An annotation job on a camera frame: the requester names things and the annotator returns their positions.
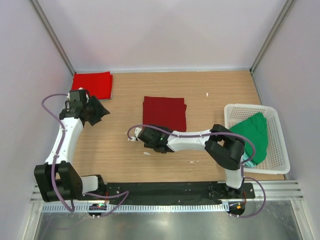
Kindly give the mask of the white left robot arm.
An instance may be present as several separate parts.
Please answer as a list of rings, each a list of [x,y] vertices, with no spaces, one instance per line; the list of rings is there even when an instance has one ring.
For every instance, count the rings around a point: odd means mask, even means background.
[[[83,88],[71,90],[57,120],[59,130],[44,164],[36,165],[34,176],[45,202],[80,200],[86,193],[103,194],[106,187],[99,174],[79,176],[72,166],[76,145],[86,123],[99,123],[109,111]]]

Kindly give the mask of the dark red t shirt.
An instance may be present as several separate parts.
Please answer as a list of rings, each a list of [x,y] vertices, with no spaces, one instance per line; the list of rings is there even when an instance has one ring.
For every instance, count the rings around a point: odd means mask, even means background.
[[[184,98],[145,96],[142,123],[186,132],[186,110],[187,105]]]

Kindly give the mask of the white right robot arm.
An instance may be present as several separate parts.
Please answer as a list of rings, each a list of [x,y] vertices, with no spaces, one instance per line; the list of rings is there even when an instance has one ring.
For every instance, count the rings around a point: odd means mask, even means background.
[[[241,160],[248,140],[246,137],[220,124],[200,132],[179,132],[166,127],[143,125],[134,130],[134,137],[143,142],[144,147],[161,154],[189,150],[207,152],[225,171],[221,195],[228,198],[242,195],[244,177]]]

